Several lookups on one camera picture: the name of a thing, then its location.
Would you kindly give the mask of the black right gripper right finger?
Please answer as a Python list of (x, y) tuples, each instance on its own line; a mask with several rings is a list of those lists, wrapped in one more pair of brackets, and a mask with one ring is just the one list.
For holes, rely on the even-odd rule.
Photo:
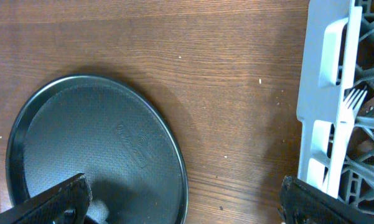
[(285, 176), (279, 196), (281, 208), (278, 212), (285, 224), (374, 224), (374, 217), (293, 176)]

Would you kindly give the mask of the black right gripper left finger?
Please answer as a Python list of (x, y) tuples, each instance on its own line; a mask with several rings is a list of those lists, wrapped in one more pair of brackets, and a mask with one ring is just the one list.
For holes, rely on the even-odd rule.
[(0, 213), (0, 223), (84, 223), (91, 200), (91, 188), (85, 174), (78, 173)]

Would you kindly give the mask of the white plastic fork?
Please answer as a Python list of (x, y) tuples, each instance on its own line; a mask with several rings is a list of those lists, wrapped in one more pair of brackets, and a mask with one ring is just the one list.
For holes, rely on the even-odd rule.
[(365, 89), (353, 88), (340, 104), (335, 124), (330, 166), (327, 173), (326, 193), (333, 198), (338, 198), (340, 176), (347, 153), (348, 142), (355, 126), (355, 118), (367, 93)]

